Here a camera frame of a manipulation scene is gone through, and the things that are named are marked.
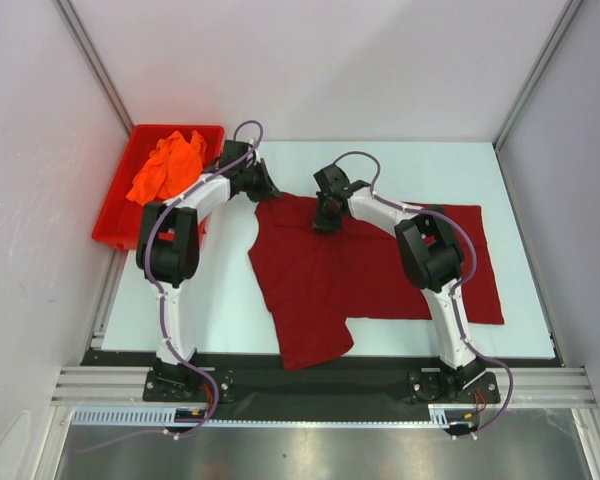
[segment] purple cable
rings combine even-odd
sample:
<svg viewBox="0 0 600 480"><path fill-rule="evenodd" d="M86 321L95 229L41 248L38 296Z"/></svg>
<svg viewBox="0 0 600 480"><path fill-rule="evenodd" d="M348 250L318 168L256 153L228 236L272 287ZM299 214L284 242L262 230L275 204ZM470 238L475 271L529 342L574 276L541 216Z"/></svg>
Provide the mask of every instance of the purple cable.
<svg viewBox="0 0 600 480"><path fill-rule="evenodd" d="M171 343L171 340L169 338L169 333L167 332L167 326L166 326L166 320L165 320L165 312L164 312L164 302L165 302L165 296L166 296L166 294L165 294L164 288L162 288L162 285L160 285L160 282L158 282L156 280L156 278L153 276L153 272L151 272L151 249L153 248L153 243L154 243L154 241L156 239L156 236L158 235L158 231L160 230L160 226L164 222L165 218L167 218L167 215L169 215L169 213L175 207L177 207L180 203L182 203L182 201L184 199L186 199L193 192L195 192L196 190L198 190L206 182L208 182L209 180L213 180L214 178L222 175L227 170L235 167L239 163L244 162L246 159L249 158L249 156L253 152L255 152L255 150L260 145L260 142L262 141L262 137L264 135L264 127L257 120L247 120L245 122L242 122L240 125L238 125L238 127L235 130L235 132L233 133L233 139L235 140L236 136L238 135L238 132L243 127L245 127L247 125L256 125L258 127L258 129L260 130L260 132L258 134L258 138L254 141L254 143L251 146L251 148L244 155L242 155L238 159L234 160L230 164L228 164L228 165L220 168L219 170L217 170L216 172L214 172L213 174L211 174L209 177L207 177L205 180L198 181L195 184L193 184L193 186L191 186L191 188L189 188L188 190L186 190L183 194L181 194L181 196L179 198L177 198L173 203L171 203L167 208L165 208L164 211L162 212L162 214L156 220L156 223L153 225L153 228L151 229L151 232L149 233L149 238L147 240L147 249L146 249L145 254L144 254L144 268L145 268L145 273L147 274L147 278L149 279L149 281L153 285L155 285L155 287L158 289L158 292L160 292L160 294L161 294L161 296L160 296L160 331L162 333L162 338L165 339L165 344L166 344L167 348L169 349L169 351L171 352L171 354L180 363L182 363L185 367L189 368L193 372L197 373L198 375L201 375L206 380L208 380L209 383L211 384L212 389L213 389L213 403L209 407L209 410L207 411L207 414L205 415L205 417L195 427L192 427L191 429L187 430L186 432L184 432L182 434L177 434L178 438L188 438L188 437L190 437L196 431L198 431L198 429L200 429L213 416L214 412L216 411L216 407L218 406L219 390L218 390L218 384L216 383L216 381L213 379L213 377L211 375L209 375L204 370L196 367L195 365L192 365L189 362L187 362L184 358L182 358L182 356L178 353L178 351L175 349L175 347ZM81 449L81 450L77 450L77 452L78 453L90 453L90 452L93 452L95 450L99 450L100 448L108 447L108 446L114 445L114 444L116 444L118 442L122 442L122 441L128 440L130 438L134 438L134 437L137 437L137 436L140 436L140 435L146 435L146 434L149 434L149 433L164 433L164 430L157 430L157 429L153 429L152 428L152 429L146 429L146 430L140 430L140 431L137 431L137 432L132 432L132 433L129 433L127 435L123 435L121 437L114 438L112 440L108 440L106 442L100 443L98 445L94 445L93 447L88 447L88 448L84 448L84 449Z"/></svg>
<svg viewBox="0 0 600 480"><path fill-rule="evenodd" d="M380 203L382 203L384 205L387 205L388 207L395 208L397 210L404 211L406 213L411 213L414 215L424 213L426 215L431 215L432 217L439 218L440 220L451 225L451 227L453 227L453 229L455 231L457 231L460 234L460 236L462 236L462 238L464 238L464 241L466 242L467 246L469 247L469 254L471 257L471 268L469 269L469 273L467 275L465 275L464 277L460 278L456 283L454 283L453 286L451 287L451 290L449 291L449 296L451 297L451 304L453 306L453 314L456 319L456 324L458 325L458 330L460 331L460 338L464 342L464 344L467 346L467 348L469 350L471 350L471 352L473 352L473 354L476 357L484 360L485 362L492 363L494 365L498 365L499 367L503 368L507 372L507 376L509 377L509 389L507 390L507 395L504 399L504 402L502 403L500 410L498 410L498 412L494 415L494 417L491 420L489 420L489 422L487 422L482 427L480 427L478 430L476 430L476 433L482 432L483 430L486 430L491 425L493 425L501 417L501 415L507 410L507 407L511 403L511 399L513 397L513 372L511 371L511 368L509 368L509 366L506 363L504 363L503 361L498 360L497 358L493 358L493 357L484 355L476 347L474 347L471 344L471 342L467 339L467 333L465 332L464 327L462 326L460 308L458 307L458 303L457 303L456 299L454 298L454 294L458 288L460 288L462 285L464 285L469 280L471 280L476 273L476 269L478 268L478 257L476 254L475 246L473 245L473 242L471 241L471 238L469 238L469 235L467 234L467 232L465 232L465 230L460 225L458 225L458 223L456 223L454 220L452 220L448 216L446 216L440 212L436 212L434 210L409 208L404 203L387 200L386 198L382 198L380 195L376 194L375 193L376 182L378 181L378 178L380 177L380 172L382 171L382 166L380 165L380 161L376 157L371 155L370 153L362 152L362 151L358 151L358 150L343 153L342 155L340 155L338 158L336 158L333 161L333 164L338 163L344 157L347 157L349 155L362 155L364 157L367 157L367 158L373 160L373 162L376 164L376 173L373 176L373 179L371 180L371 185L369 186L369 190L371 192L372 198L378 200ZM460 438L463 438L463 437L468 438L469 436L470 435L464 435L464 436L461 436Z"/></svg>

